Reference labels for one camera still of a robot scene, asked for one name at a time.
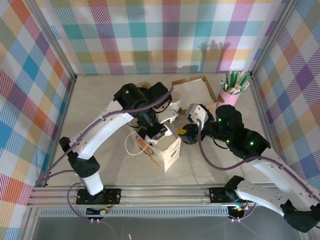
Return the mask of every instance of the cardboard box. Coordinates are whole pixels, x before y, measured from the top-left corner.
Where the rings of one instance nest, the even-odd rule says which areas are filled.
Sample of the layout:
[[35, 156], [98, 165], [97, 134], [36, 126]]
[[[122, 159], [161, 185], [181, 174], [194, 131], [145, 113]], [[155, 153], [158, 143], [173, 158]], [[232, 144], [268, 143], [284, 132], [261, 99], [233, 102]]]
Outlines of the cardboard box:
[[[180, 155], [181, 138], [177, 134], [177, 130], [170, 123], [165, 123], [172, 131], [172, 135], [163, 136], [157, 144], [149, 145], [143, 153], [146, 154], [155, 164], [166, 172]], [[138, 135], [139, 130], [132, 134], [132, 140], [140, 151], [146, 147], [146, 142]]]
[[[191, 82], [198, 81], [198, 80], [202, 80], [205, 83], [206, 88], [207, 88], [208, 93], [209, 93], [209, 97], [211, 98], [210, 100], [212, 100], [213, 102], [208, 103], [208, 104], [204, 104], [203, 102], [190, 102], [189, 104], [194, 104], [194, 103], [204, 104], [207, 109], [214, 109], [216, 107], [216, 105], [217, 105], [217, 98], [216, 98], [216, 95], [214, 94], [214, 91], [212, 90], [212, 88], [211, 88], [206, 76], [204, 76], [204, 75], [195, 76], [195, 77], [191, 77], [189, 79], [181, 79], [181, 80], [173, 81], [172, 82], [172, 86], [175, 87], [177, 85], [191, 83]], [[180, 92], [180, 94], [181, 94], [181, 100], [182, 101], [184, 100], [184, 98], [186, 99], [186, 97], [187, 97], [187, 99], [189, 99], [189, 97], [184, 95], [183, 92]], [[201, 92], [197, 92], [196, 90], [194, 92], [192, 92], [192, 93], [189, 93], [189, 94], [190, 95], [196, 95], [196, 96], [203, 96], [203, 94], [201, 94]], [[188, 107], [183, 109], [183, 106], [181, 106], [181, 108], [179, 110], [179, 114], [185, 115], [187, 109], [188, 109]]]

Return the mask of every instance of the metal bracket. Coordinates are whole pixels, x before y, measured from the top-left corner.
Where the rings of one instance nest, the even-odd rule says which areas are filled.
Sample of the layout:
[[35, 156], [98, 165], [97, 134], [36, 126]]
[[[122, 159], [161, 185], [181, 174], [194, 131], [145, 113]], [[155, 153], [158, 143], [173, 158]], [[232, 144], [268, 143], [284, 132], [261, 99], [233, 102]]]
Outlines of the metal bracket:
[[77, 205], [118, 205], [120, 199], [120, 188], [105, 188], [94, 196], [91, 196], [86, 188], [80, 188], [77, 191], [75, 203]]

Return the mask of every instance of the stack of paper cups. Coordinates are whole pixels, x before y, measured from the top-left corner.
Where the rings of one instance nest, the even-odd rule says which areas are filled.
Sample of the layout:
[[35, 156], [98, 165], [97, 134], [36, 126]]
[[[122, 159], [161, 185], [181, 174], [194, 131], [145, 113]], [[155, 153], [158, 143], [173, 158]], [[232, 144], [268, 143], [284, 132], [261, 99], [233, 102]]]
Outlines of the stack of paper cups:
[[181, 94], [177, 91], [177, 90], [173, 90], [171, 93], [171, 97], [172, 97], [172, 108], [178, 112], [180, 107], [181, 107]]

